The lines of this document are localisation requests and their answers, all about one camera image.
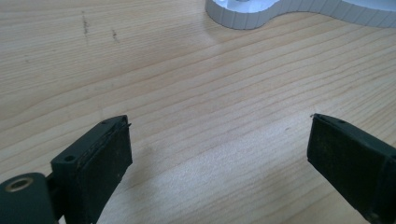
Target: light wooden surface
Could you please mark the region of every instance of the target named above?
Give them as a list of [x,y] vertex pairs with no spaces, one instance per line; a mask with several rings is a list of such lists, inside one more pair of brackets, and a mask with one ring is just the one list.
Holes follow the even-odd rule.
[[204,3],[1,0],[0,181],[126,114],[134,164],[99,223],[366,223],[306,161],[310,115],[396,147],[396,29],[235,31]]

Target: black plastic part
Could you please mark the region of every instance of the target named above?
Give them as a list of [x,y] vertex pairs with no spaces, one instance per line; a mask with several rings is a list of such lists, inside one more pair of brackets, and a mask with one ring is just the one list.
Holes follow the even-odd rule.
[[15,176],[0,185],[0,223],[54,224],[46,177],[38,173]]
[[53,181],[67,202],[67,223],[96,223],[132,163],[126,116],[97,124],[51,161]]
[[396,149],[329,116],[313,117],[308,161],[371,223],[396,219]]

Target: metal hole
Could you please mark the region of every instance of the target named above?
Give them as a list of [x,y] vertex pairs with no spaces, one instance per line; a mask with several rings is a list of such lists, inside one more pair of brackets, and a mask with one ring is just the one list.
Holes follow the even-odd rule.
[[33,183],[32,177],[22,177],[17,180],[12,181],[6,186],[6,191],[8,192],[16,192],[21,189],[26,189]]
[[66,158],[64,158],[65,161],[73,161],[76,157],[74,156],[68,156]]

